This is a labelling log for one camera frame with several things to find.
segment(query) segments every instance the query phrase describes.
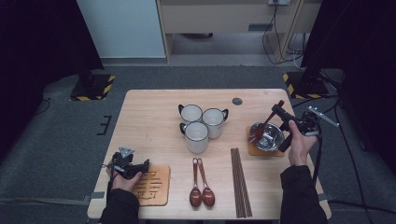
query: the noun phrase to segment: wooden spoon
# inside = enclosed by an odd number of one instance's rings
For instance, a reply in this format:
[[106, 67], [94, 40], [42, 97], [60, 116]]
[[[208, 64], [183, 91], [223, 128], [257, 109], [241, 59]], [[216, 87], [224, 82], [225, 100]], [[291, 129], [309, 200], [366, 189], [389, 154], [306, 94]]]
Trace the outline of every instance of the wooden spoon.
[[[282, 106], [285, 104], [283, 100], [280, 100], [279, 103], [277, 103], [279, 106]], [[262, 139], [262, 135], [264, 134], [265, 126], [267, 125], [268, 121], [270, 121], [271, 118], [273, 118], [275, 115], [275, 112], [272, 112], [270, 117], [262, 124], [261, 126], [257, 127], [257, 129], [254, 130], [254, 132], [250, 133], [248, 137], [248, 141], [251, 144], [256, 144], [258, 141]]]
[[206, 183], [204, 164], [202, 163], [201, 158], [198, 159], [199, 171], [201, 172], [202, 179], [204, 180], [204, 190], [202, 191], [202, 200], [206, 206], [213, 206], [215, 204], [215, 193], [210, 189], [210, 187]]
[[192, 207], [198, 207], [202, 202], [202, 194], [197, 185], [197, 164], [196, 158], [192, 159], [192, 168], [194, 171], [194, 186], [190, 192], [190, 204]]

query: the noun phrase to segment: black sleeve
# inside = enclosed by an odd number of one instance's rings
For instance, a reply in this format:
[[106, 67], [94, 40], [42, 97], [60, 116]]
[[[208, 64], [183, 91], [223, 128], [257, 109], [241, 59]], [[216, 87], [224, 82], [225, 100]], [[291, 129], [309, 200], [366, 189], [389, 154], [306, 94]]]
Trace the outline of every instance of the black sleeve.
[[139, 201], [136, 196], [123, 189], [113, 189], [110, 191], [99, 223], [138, 224], [138, 212]]
[[328, 223], [308, 166], [291, 166], [280, 175], [283, 199], [280, 223]]

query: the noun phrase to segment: mug handle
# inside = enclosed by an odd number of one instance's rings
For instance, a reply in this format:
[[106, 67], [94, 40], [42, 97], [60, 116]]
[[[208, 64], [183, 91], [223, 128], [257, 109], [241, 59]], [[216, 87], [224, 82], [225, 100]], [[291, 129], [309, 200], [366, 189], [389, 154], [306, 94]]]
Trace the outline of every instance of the mug handle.
[[224, 121], [228, 118], [228, 109], [224, 109], [222, 111], [225, 115], [224, 115]]
[[178, 113], [181, 114], [181, 110], [183, 110], [184, 105], [178, 105]]
[[186, 131], [185, 131], [185, 129], [186, 129], [186, 124], [180, 123], [179, 127], [180, 127], [181, 133], [183, 133], [183, 134], [185, 135], [185, 134], [186, 134]]

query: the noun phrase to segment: white mug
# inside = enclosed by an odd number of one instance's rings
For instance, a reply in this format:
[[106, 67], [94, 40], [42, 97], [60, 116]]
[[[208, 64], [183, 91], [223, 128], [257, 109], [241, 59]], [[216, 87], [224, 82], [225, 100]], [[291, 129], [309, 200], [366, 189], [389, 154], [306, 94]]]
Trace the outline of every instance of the white mug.
[[184, 124], [201, 121], [202, 109], [198, 105], [178, 105], [178, 113]]
[[209, 130], [201, 122], [180, 123], [180, 131], [184, 134], [187, 148], [193, 153], [201, 153], [209, 145]]
[[218, 138], [223, 132], [224, 121], [228, 118], [228, 109], [219, 110], [216, 108], [207, 109], [202, 121], [209, 130], [209, 138]]

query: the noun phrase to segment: spoon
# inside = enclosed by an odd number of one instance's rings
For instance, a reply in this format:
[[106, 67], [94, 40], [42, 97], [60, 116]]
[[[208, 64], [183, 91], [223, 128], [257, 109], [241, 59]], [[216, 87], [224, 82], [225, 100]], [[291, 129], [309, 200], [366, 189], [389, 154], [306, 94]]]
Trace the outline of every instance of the spoon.
[[198, 207], [202, 202], [201, 191], [197, 185], [197, 164], [198, 160], [196, 158], [192, 159], [192, 168], [194, 171], [194, 186], [190, 192], [190, 204], [192, 207]]
[[204, 204], [211, 207], [215, 204], [215, 193], [210, 189], [210, 187], [206, 183], [204, 164], [202, 163], [201, 158], [198, 159], [199, 171], [201, 172], [202, 179], [204, 180], [204, 190], [202, 191], [202, 200]]

